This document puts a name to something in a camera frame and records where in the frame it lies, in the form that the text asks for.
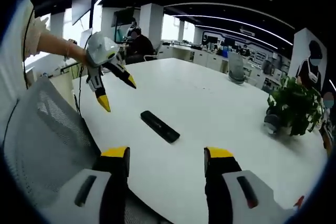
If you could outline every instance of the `green plant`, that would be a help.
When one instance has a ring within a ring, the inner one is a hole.
[[[294,77],[283,78],[267,102],[268,113],[277,115],[283,127],[291,127],[291,136],[304,135],[308,127],[311,132],[323,115],[319,92],[297,84]]]

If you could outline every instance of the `white table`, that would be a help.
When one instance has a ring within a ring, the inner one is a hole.
[[[177,59],[127,66],[133,89],[111,73],[102,77],[110,101],[107,113],[82,78],[81,112],[103,151],[131,148],[130,189],[175,224],[207,223],[203,148],[232,152],[291,208],[317,181],[327,158],[318,132],[284,143],[263,128],[267,94],[226,74]],[[79,80],[74,80],[78,94]],[[168,144],[141,119],[150,110],[181,134]]]

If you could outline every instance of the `potted plant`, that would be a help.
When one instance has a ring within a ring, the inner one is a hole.
[[[319,92],[297,84],[294,77],[281,79],[281,86],[267,99],[269,108],[264,122],[277,132],[285,127],[290,135],[304,135],[311,132],[322,118],[322,103]]]

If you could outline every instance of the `poster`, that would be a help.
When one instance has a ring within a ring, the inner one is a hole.
[[[326,75],[327,49],[308,29],[294,35],[293,53],[288,76],[300,77],[307,87],[321,91]]]

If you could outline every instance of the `round table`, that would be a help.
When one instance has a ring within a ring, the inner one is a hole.
[[[111,107],[107,113],[82,78],[81,113],[101,151],[131,149],[130,189],[174,224],[207,223],[204,147],[229,150],[274,190],[275,201],[291,208],[310,192],[327,157],[320,134],[279,140],[263,121],[268,94],[226,74],[177,59],[127,66],[137,89],[113,74],[102,77]],[[79,80],[74,80],[78,93]],[[180,133],[167,143],[141,119],[150,110]]]

